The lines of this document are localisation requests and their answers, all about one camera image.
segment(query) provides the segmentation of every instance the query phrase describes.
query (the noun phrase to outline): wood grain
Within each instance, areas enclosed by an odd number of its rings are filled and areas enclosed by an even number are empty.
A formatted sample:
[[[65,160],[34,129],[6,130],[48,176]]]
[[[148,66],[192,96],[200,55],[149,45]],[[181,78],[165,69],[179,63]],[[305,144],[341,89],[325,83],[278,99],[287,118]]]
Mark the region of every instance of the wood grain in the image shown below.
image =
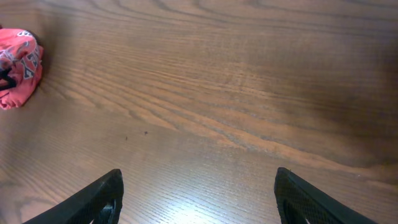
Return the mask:
[[[280,223],[285,166],[379,223],[398,216],[391,0],[0,2],[45,47],[0,113],[0,223],[113,168],[121,223]]]

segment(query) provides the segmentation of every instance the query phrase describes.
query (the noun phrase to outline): wooden surface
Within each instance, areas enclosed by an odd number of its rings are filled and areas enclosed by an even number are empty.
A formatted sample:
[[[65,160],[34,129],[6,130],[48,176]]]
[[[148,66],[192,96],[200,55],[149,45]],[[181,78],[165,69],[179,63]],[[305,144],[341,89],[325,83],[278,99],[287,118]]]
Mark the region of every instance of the wooden surface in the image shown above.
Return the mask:
[[[113,168],[120,223],[280,223],[279,166],[398,219],[396,1],[2,0],[0,23],[46,50],[0,112],[0,223]]]

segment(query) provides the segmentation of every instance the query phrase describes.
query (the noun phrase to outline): black plastic part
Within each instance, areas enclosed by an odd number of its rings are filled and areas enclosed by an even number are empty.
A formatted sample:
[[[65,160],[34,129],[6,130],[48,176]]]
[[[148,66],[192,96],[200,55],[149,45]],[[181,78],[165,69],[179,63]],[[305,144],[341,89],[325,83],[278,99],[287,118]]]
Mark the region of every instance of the black plastic part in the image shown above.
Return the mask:
[[[282,224],[374,224],[286,168],[278,168],[274,192]]]
[[[70,198],[25,224],[117,224],[122,209],[123,178],[114,169]]]
[[[10,71],[11,71],[11,68],[0,72],[0,80],[3,79],[5,81],[7,81],[7,85],[0,86],[0,91],[8,90],[10,88],[14,88],[17,86],[17,83],[15,82],[15,80],[8,76],[8,73]]]

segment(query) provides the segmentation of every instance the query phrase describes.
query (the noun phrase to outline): printed number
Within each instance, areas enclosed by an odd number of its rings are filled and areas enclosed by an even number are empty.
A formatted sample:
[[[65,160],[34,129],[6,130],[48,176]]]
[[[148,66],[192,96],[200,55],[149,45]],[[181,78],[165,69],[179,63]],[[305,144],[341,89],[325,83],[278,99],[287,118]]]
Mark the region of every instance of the printed number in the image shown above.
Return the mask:
[[[25,58],[23,58],[21,60],[21,63],[24,65],[24,68],[25,68],[24,69],[24,79],[33,78],[34,72],[31,69],[29,69],[29,67],[26,65]]]
[[[17,34],[18,37],[26,36],[26,37],[33,37],[33,35],[30,32],[27,32],[26,30],[20,31]]]
[[[35,67],[35,69],[37,68],[37,56],[36,56],[36,54],[33,54],[33,53],[31,53],[31,54],[29,54],[29,55],[26,55],[26,58],[28,59],[28,60],[30,60],[30,61],[32,61],[32,63],[33,63],[33,66]]]

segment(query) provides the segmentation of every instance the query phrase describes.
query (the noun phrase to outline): red cloth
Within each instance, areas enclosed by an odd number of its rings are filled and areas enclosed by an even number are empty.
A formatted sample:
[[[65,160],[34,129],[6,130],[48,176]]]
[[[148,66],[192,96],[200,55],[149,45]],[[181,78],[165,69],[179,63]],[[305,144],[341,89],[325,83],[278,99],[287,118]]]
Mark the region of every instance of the red cloth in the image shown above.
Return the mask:
[[[0,71],[11,67],[8,76],[16,87],[0,91],[0,107],[10,109],[22,106],[42,78],[43,48],[34,36],[22,29],[2,29],[0,26]]]

